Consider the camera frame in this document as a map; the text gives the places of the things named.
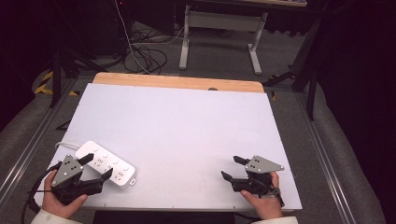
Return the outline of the person's right hand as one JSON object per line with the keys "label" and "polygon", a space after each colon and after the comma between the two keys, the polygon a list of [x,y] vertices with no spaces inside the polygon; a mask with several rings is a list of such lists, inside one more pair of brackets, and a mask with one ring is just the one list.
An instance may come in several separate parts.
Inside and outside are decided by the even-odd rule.
{"label": "person's right hand", "polygon": [[276,196],[258,198],[245,190],[241,190],[240,194],[254,207],[261,219],[269,220],[283,216],[280,200]]}

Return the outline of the aluminium rail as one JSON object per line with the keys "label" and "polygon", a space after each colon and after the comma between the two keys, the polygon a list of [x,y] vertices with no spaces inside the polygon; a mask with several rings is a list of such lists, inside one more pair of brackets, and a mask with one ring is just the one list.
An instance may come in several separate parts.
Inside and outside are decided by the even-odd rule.
{"label": "aluminium rail", "polygon": [[352,214],[351,208],[348,204],[346,195],[342,189],[340,181],[332,167],[332,163],[327,154],[326,148],[323,145],[323,142],[318,134],[318,129],[315,125],[315,122],[308,117],[304,97],[301,93],[295,93],[294,97],[298,106],[300,107],[300,110],[302,111],[304,121],[313,139],[314,149],[316,151],[318,161],[320,163],[322,172],[326,178],[328,187],[330,189],[331,195],[337,207],[338,213],[342,219],[342,222],[343,224],[357,224],[357,221]]}
{"label": "aluminium rail", "polygon": [[23,176],[23,173],[27,169],[27,166],[41,145],[41,142],[43,141],[44,135],[48,131],[50,124],[60,110],[60,107],[62,106],[62,103],[66,99],[67,95],[74,88],[75,83],[75,79],[67,79],[64,82],[64,87],[61,88],[61,96],[59,100],[53,107],[47,109],[45,116],[39,123],[32,138],[29,140],[23,151],[18,154],[18,160],[7,172],[7,177],[0,186],[0,210],[5,206],[12,192],[17,187],[21,177]]}

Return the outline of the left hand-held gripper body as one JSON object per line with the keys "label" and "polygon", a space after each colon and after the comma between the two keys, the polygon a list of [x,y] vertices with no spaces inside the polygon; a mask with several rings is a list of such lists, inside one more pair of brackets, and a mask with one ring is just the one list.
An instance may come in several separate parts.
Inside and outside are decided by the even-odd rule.
{"label": "left hand-held gripper body", "polygon": [[71,155],[66,155],[60,163],[57,173],[51,183],[51,191],[63,204],[69,205],[79,196],[88,196],[102,192],[103,185],[95,183],[94,180],[81,180],[84,165]]}

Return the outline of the white metal desk frame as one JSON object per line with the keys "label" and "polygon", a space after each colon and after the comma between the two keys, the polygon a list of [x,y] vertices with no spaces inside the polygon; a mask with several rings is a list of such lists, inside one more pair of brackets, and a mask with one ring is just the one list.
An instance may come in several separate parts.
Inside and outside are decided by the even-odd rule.
{"label": "white metal desk frame", "polygon": [[211,12],[197,12],[191,10],[191,5],[186,5],[184,10],[184,36],[181,47],[179,69],[187,68],[189,55],[189,30],[194,28],[225,29],[233,31],[254,32],[255,38],[247,45],[247,51],[252,63],[254,73],[262,74],[262,68],[257,55],[257,47],[262,37],[264,25],[268,14],[262,13],[260,17],[219,14]]}

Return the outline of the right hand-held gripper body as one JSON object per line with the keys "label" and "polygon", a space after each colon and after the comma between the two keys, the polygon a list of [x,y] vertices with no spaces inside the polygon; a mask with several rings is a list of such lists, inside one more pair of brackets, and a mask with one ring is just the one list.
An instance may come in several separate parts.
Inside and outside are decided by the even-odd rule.
{"label": "right hand-held gripper body", "polygon": [[280,196],[280,189],[276,187],[271,173],[283,171],[284,167],[273,161],[269,161],[261,156],[253,156],[249,159],[250,162],[247,165],[243,165],[247,173],[247,183],[232,184],[232,188],[235,192],[245,190],[251,194],[256,194],[259,198],[266,196],[276,196],[284,206],[282,197]]}

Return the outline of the white board sheet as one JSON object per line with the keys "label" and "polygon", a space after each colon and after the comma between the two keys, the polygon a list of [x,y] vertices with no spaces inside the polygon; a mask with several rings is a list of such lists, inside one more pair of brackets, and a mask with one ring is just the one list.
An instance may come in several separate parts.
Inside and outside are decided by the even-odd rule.
{"label": "white board sheet", "polygon": [[93,141],[137,171],[121,189],[106,182],[87,206],[115,210],[248,211],[221,171],[246,177],[233,156],[262,156],[284,167],[281,196],[302,207],[268,97],[264,93],[90,84],[53,160]]}

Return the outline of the yellow black floor tape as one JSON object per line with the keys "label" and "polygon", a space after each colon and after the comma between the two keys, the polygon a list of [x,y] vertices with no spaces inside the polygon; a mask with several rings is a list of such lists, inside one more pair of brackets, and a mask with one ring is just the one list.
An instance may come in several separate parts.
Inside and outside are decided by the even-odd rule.
{"label": "yellow black floor tape", "polygon": [[52,76],[53,76],[53,72],[48,71],[48,73],[42,77],[38,87],[35,89],[35,94],[39,94],[39,93],[48,94],[48,95],[53,94],[53,90],[47,88],[47,85],[49,84]]}

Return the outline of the person's left hand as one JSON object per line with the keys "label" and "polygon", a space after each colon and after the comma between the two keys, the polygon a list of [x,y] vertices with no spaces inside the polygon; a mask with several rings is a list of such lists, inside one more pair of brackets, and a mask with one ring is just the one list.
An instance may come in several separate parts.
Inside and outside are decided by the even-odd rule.
{"label": "person's left hand", "polygon": [[61,203],[51,191],[51,183],[56,173],[56,170],[51,171],[45,179],[42,209],[57,217],[69,219],[87,201],[88,196],[83,194],[69,205]]}

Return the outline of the white power strip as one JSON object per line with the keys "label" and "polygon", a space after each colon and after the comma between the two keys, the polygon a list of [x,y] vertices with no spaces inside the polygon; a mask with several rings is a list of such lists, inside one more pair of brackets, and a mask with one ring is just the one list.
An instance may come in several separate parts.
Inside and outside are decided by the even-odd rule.
{"label": "white power strip", "polygon": [[132,164],[113,154],[111,151],[93,141],[88,141],[77,149],[76,157],[81,159],[88,154],[93,155],[93,159],[88,165],[100,174],[104,174],[112,169],[113,172],[110,180],[121,189],[126,189],[136,183],[136,169]]}

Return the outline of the black metal stand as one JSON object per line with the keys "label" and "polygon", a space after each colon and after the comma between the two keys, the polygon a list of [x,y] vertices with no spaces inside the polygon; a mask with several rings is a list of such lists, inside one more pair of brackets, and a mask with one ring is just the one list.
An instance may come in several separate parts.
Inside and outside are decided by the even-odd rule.
{"label": "black metal stand", "polygon": [[291,89],[294,92],[302,92],[305,87],[308,87],[308,96],[305,110],[307,116],[311,120],[314,119],[313,110],[317,88],[316,63],[313,53],[320,24],[321,19],[314,20],[313,25],[305,37],[304,43],[300,47],[293,64],[290,66],[290,70],[279,77],[272,77],[263,83],[264,87],[270,87],[286,80],[287,78],[295,77],[294,82],[291,84]]}
{"label": "black metal stand", "polygon": [[105,72],[106,69],[102,66],[92,62],[87,57],[83,56],[76,50],[73,49],[56,49],[53,52],[52,60],[52,99],[50,103],[50,108],[55,107],[61,99],[62,96],[62,72],[65,72],[67,77],[77,78],[79,75],[78,67],[76,61],[80,61],[87,65],[91,70],[96,72]]}

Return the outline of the wooden table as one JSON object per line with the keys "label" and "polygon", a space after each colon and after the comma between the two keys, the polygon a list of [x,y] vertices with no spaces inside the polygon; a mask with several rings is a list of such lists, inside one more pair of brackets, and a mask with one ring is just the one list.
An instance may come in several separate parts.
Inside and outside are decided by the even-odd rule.
{"label": "wooden table", "polygon": [[258,81],[229,80],[201,77],[172,77],[138,74],[101,72],[95,75],[94,84],[123,86],[142,86],[158,88],[177,88],[194,90],[218,90],[264,93],[264,87]]}

